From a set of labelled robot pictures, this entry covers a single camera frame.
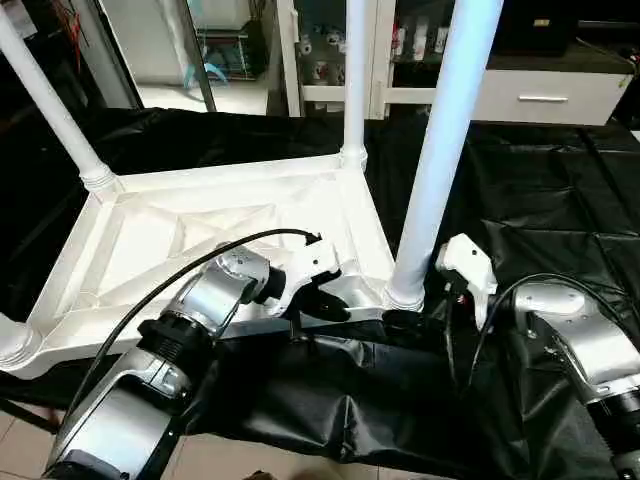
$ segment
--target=white pillar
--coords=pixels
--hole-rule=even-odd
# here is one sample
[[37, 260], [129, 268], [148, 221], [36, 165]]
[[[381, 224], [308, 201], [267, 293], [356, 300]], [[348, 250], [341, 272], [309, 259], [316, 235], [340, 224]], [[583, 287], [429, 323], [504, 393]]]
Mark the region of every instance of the white pillar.
[[367, 0], [347, 0], [347, 55], [345, 58], [343, 165], [365, 169], [364, 95]]
[[422, 310], [424, 278], [489, 59], [503, 0], [456, 0], [396, 266], [390, 308]]
[[80, 170], [90, 192], [104, 200], [118, 191], [117, 177], [96, 155], [0, 6], [0, 50]]

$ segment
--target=white shelf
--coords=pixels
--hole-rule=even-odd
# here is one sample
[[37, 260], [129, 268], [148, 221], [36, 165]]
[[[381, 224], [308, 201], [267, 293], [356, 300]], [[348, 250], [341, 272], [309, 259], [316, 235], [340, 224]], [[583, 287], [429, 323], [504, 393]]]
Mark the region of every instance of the white shelf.
[[344, 102], [344, 87], [304, 85], [302, 95], [305, 102]]

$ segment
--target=drawer handle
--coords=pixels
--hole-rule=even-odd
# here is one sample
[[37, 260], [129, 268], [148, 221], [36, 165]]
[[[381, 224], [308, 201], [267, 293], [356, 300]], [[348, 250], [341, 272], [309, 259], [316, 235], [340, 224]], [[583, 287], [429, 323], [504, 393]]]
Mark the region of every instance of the drawer handle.
[[519, 95], [519, 102], [567, 103], [569, 97], [541, 97], [539, 95]]

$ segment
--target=shelf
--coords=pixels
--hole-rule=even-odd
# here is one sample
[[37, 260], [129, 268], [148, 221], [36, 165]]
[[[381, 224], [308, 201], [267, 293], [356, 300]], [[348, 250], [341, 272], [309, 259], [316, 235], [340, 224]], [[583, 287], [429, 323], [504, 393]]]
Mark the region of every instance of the shelf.
[[331, 85], [303, 85], [305, 102], [344, 102], [344, 87]]
[[426, 53], [422, 60], [414, 60], [410, 54], [403, 54], [391, 59], [396, 64], [424, 64], [424, 65], [440, 65], [442, 63], [442, 53]]
[[385, 103], [429, 105], [436, 96], [435, 88], [395, 87], [385, 92]]

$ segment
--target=black cable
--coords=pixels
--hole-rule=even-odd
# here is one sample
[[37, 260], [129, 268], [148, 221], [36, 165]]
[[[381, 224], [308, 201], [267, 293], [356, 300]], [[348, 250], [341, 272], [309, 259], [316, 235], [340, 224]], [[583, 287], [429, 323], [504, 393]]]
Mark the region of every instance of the black cable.
[[471, 361], [471, 367], [469, 370], [469, 377], [467, 379], [467, 384], [465, 386], [465, 390], [463, 393], [466, 393], [471, 388], [471, 383], [473, 382], [473, 375], [478, 365], [478, 358], [480, 357], [480, 351], [484, 345], [485, 339], [489, 330], [493, 325], [494, 318], [498, 312], [500, 305], [505, 301], [505, 299], [509, 296], [513, 290], [518, 288], [520, 285], [533, 281], [533, 280], [560, 280], [562, 282], [568, 283], [570, 286], [575, 287], [576, 289], [582, 291], [582, 293], [586, 293], [592, 296], [602, 307], [604, 307], [609, 314], [615, 319], [616, 323], [621, 326], [622, 325], [622, 317], [618, 312], [614, 310], [614, 308], [607, 302], [598, 292], [593, 290], [591, 287], [581, 282], [580, 280], [576, 280], [575, 278], [571, 278], [567, 275], [563, 275], [561, 273], [534, 273], [532, 275], [527, 275], [525, 277], [516, 280], [511, 285], [509, 285], [498, 297], [496, 302], [493, 304], [493, 308], [491, 312], [487, 316], [487, 320], [484, 322], [482, 329], [480, 330], [480, 338], [478, 338], [478, 343], [473, 352], [473, 360]]
[[453, 306], [457, 300], [457, 295], [449, 294], [445, 304], [444, 317], [444, 343], [447, 350], [447, 361], [449, 363], [449, 375], [454, 390], [458, 391], [458, 376], [456, 375], [456, 360], [453, 354], [453, 334], [451, 332], [453, 323]]
[[[129, 312], [122, 318], [122, 320], [120, 320], [120, 323], [118, 323], [118, 325], [116, 325], [116, 327], [111, 331], [107, 339], [104, 341], [104, 343], [98, 350], [98, 353], [96, 354], [93, 360], [93, 363], [87, 370], [87, 373], [82, 379], [82, 382], [80, 383], [80, 386], [76, 391], [76, 394], [73, 396], [73, 399], [71, 400], [69, 408], [67, 409], [67, 413], [64, 416], [63, 424], [64, 424], [64, 421], [67, 418], [69, 418], [71, 413], [78, 407], [78, 404], [84, 397], [85, 392], [88, 391], [89, 386], [92, 386], [91, 383], [93, 380], [93, 376], [95, 375], [95, 372], [97, 371], [100, 364], [103, 362], [104, 358], [107, 356], [109, 349], [114, 344], [118, 336], [122, 333], [124, 328], [129, 324], [129, 322], [133, 319], [133, 317], [135, 317], [138, 313], [140, 313], [140, 311], [149, 302], [151, 302], [151, 300], [153, 300], [160, 292], [162, 292], [165, 288], [167, 288], [169, 285], [174, 283], [176, 280], [180, 279], [181, 277], [189, 273], [194, 268], [202, 265], [203, 263], [208, 262], [209, 260], [211, 260], [214, 257], [217, 257], [218, 255], [222, 255], [223, 253], [228, 252], [229, 250], [232, 250], [236, 247], [239, 247], [240, 245], [244, 245], [245, 243], [252, 242], [253, 240], [257, 240], [262, 237], [268, 237], [271, 235], [282, 235], [282, 234], [302, 235], [306, 238], [307, 244], [311, 244], [320, 240], [320, 237], [314, 235], [313, 233], [306, 232], [304, 230], [299, 230], [297, 228], [276, 228], [273, 230], [266, 230], [264, 232], [258, 232], [252, 235], [247, 235], [246, 237], [243, 237], [239, 240], [234, 240], [233, 242], [229, 242], [221, 247], [218, 247], [215, 250], [192, 261], [187, 266], [182, 267], [180, 270], [178, 270], [176, 273], [171, 275], [169, 278], [167, 278], [164, 282], [162, 282], [156, 288], [151, 290], [151, 292], [149, 292], [142, 300], [136, 303], [133, 306], [133, 308], [129, 310]], [[222, 336], [222, 333], [224, 333], [224, 330], [229, 325], [229, 322], [230, 322], [230, 319], [229, 321], [227, 321], [226, 325], [223, 325], [224, 328], [219, 329], [219, 334], [217, 338], [220, 338], [220, 336]]]

